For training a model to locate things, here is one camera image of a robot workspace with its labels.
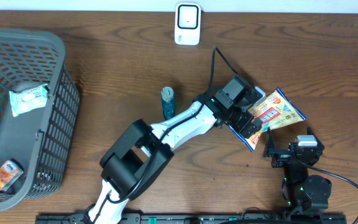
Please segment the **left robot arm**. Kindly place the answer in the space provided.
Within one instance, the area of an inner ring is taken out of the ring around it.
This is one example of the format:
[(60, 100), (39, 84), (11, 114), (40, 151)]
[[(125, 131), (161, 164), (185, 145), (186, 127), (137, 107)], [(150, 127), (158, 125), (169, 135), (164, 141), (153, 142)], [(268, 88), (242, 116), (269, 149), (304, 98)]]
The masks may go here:
[(161, 123), (133, 122), (101, 158), (102, 190), (86, 213), (88, 223), (119, 223), (127, 202), (146, 191), (167, 166), (174, 150), (211, 128), (227, 125), (246, 141), (262, 127), (249, 108), (266, 94), (239, 75), (223, 88), (198, 95), (184, 112)]

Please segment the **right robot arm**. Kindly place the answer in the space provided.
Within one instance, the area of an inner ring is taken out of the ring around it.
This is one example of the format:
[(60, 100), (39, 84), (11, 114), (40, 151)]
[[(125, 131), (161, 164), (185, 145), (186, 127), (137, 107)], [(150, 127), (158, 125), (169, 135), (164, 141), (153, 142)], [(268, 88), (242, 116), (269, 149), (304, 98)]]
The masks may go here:
[(324, 145), (311, 128), (307, 128), (306, 135), (298, 135), (287, 149), (277, 149), (272, 130), (267, 130), (263, 156), (271, 158), (273, 168), (284, 171), (282, 195), (289, 202), (289, 209), (284, 213), (286, 219), (295, 215), (319, 214), (328, 208), (331, 181), (308, 172), (319, 161), (323, 151)]

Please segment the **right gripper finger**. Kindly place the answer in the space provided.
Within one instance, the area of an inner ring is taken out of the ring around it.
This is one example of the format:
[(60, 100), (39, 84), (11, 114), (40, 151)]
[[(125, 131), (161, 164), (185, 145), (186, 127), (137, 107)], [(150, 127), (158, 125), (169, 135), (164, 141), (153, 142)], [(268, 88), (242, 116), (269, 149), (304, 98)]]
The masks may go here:
[(267, 129), (267, 139), (264, 147), (263, 157), (272, 157), (275, 154), (275, 142), (270, 128)]
[(317, 147), (318, 149), (324, 149), (323, 143), (318, 139), (318, 137), (313, 132), (310, 126), (306, 129), (306, 135), (308, 137), (306, 146), (308, 147)]

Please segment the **yellow snack bag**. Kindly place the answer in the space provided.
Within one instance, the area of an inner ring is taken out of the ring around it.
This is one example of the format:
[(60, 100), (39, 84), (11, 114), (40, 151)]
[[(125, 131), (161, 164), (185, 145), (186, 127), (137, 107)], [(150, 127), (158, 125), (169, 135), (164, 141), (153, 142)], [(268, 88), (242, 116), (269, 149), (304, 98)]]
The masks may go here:
[(267, 96), (258, 106), (252, 106), (247, 112), (254, 117), (252, 122), (257, 118), (261, 120), (261, 128), (258, 131), (247, 138), (247, 133), (235, 130), (234, 125), (228, 125), (228, 127), (250, 152), (254, 151), (262, 133), (266, 132), (268, 128), (278, 129), (306, 120), (306, 116), (285, 96), (280, 88)]

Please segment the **orange tissue pack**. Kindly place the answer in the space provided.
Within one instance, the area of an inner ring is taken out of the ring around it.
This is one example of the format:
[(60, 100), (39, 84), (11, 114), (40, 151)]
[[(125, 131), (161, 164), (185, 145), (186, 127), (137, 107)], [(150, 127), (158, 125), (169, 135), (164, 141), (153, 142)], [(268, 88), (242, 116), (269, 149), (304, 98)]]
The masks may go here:
[(23, 170), (15, 162), (7, 160), (0, 167), (0, 191), (7, 191), (22, 174)]

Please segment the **green wet wipes pack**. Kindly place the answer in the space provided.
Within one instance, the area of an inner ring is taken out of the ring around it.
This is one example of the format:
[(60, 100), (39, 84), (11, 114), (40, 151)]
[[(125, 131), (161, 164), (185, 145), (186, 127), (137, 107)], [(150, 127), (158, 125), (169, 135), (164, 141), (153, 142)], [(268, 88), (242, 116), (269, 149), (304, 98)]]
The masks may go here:
[(48, 85), (43, 84), (22, 92), (9, 92), (9, 100), (13, 117), (43, 108), (48, 100)]

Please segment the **blue mouthwash bottle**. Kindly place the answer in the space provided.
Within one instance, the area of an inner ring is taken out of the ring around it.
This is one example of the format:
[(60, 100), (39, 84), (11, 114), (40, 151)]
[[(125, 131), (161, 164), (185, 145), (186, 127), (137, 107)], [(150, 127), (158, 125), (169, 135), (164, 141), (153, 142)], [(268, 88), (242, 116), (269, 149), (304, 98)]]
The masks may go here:
[(163, 87), (161, 96), (163, 116), (166, 120), (169, 120), (175, 115), (175, 94), (173, 88), (170, 86)]

